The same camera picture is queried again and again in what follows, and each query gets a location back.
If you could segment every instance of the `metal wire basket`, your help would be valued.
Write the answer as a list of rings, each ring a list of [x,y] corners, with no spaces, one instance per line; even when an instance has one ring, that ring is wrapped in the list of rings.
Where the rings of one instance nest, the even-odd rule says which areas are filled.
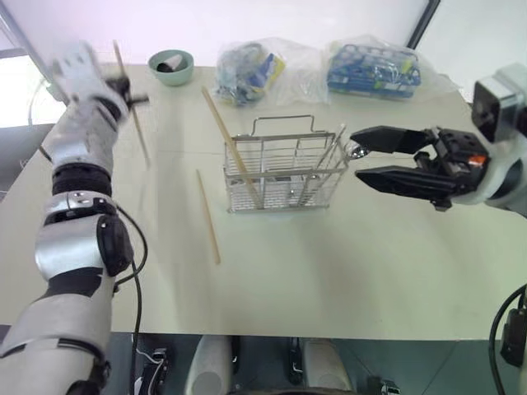
[[[308,133],[255,136],[257,123],[270,119],[311,118]],[[225,180],[230,211],[280,211],[328,207],[347,170],[347,157],[338,133],[315,131],[313,115],[257,118],[250,135],[233,137],[247,169],[243,177],[230,150],[225,148]],[[259,195],[255,204],[245,179]]]

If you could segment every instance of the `white table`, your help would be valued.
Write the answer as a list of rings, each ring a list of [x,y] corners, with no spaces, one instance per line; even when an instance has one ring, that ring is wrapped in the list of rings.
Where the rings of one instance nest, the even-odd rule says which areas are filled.
[[[142,274],[142,331],[483,339],[499,304],[527,279],[527,221],[520,216],[484,205],[439,213],[428,202],[378,193],[353,175],[358,168],[412,165],[401,156],[351,162],[327,210],[228,213],[222,138],[200,93],[201,85],[212,85],[213,70],[198,68],[179,88],[162,86],[146,67],[128,72],[133,90],[151,99],[139,118],[152,167],[131,122],[114,150],[114,197],[142,224],[151,248]],[[474,130],[457,93],[424,103],[332,98],[330,106],[219,109],[233,135],[250,130],[256,115],[271,114],[313,114],[317,128],[344,122],[350,131],[378,124]],[[0,323],[13,323],[44,292],[33,254],[50,190],[49,164],[37,152],[0,205]],[[135,304],[130,281],[114,297],[113,330],[133,329]]]

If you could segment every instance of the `plastic bag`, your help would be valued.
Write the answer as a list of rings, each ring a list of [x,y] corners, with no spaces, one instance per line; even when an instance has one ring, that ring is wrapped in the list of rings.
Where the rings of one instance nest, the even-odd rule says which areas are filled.
[[[428,100],[459,89],[421,54],[370,35],[329,46],[327,82],[331,91],[393,99]]]
[[[220,100],[237,106],[328,103],[327,62],[318,49],[284,39],[231,45],[217,62]]]

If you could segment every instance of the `gray floor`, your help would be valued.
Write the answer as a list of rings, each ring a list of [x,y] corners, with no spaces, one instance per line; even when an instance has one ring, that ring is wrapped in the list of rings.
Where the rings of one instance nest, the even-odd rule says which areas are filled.
[[[0,339],[6,328],[0,326]],[[142,335],[140,348],[151,351],[165,346],[170,350],[170,369],[164,394],[181,394],[190,361],[198,344],[194,335]],[[487,342],[388,342],[370,340],[334,340],[350,379],[359,391],[366,379],[378,375],[392,379],[403,394],[493,395],[487,358]],[[112,376],[106,395],[124,395],[128,386],[130,335],[113,333],[109,359]],[[287,339],[283,337],[243,337],[240,371],[233,388],[287,388]],[[138,355],[138,373],[145,359]],[[498,358],[501,376],[510,394],[518,393],[518,370]]]

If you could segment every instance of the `wooden chopstick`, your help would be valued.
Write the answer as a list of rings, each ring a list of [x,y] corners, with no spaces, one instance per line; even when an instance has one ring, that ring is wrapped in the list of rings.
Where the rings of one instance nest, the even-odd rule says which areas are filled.
[[[208,226],[208,235],[211,238],[212,250],[214,252],[214,262],[216,265],[219,265],[222,262],[220,258],[220,249],[217,246],[216,233],[214,232],[214,225],[212,224],[211,212],[208,208],[207,194],[205,193],[205,187],[203,186],[203,181],[201,180],[201,174],[199,170],[196,169],[196,175],[198,176],[199,189],[201,191],[201,196],[203,198],[203,210],[205,211],[205,218],[207,219]]]
[[[126,75],[124,71],[123,57],[121,56],[121,51],[119,50],[119,46],[117,45],[116,40],[114,40],[114,52],[115,52],[115,57],[117,58],[117,64],[119,65],[119,69],[121,73],[123,75]],[[132,108],[130,109],[130,112],[132,113],[132,118],[133,118],[133,123],[135,124],[135,129],[138,131],[139,143],[141,144],[142,153],[145,157],[145,162],[147,162],[147,167],[150,167],[150,157],[148,156],[147,144],[145,143],[144,136],[142,135],[141,125],[139,124],[138,112],[135,110],[134,106],[132,106]]]
[[[254,206],[259,209],[264,208],[260,196],[258,195],[256,188],[254,187],[253,180],[247,175],[247,168],[245,167],[244,161],[241,159],[240,153],[236,148],[236,144],[232,141],[231,135],[227,131],[227,128],[223,123],[223,119],[220,116],[220,113],[218,113],[216,106],[214,105],[214,101],[212,101],[212,97],[209,95],[205,86],[201,88],[201,92],[203,93],[203,97],[205,97],[205,100],[207,101],[208,108],[211,110],[212,115],[216,120],[217,126],[220,128],[220,132],[222,132],[223,140],[225,140],[225,143],[231,151],[232,157],[234,158],[234,161],[236,163],[236,167],[240,172],[240,176],[245,181],[245,185],[247,185],[247,189],[249,190],[249,195],[253,199]]]

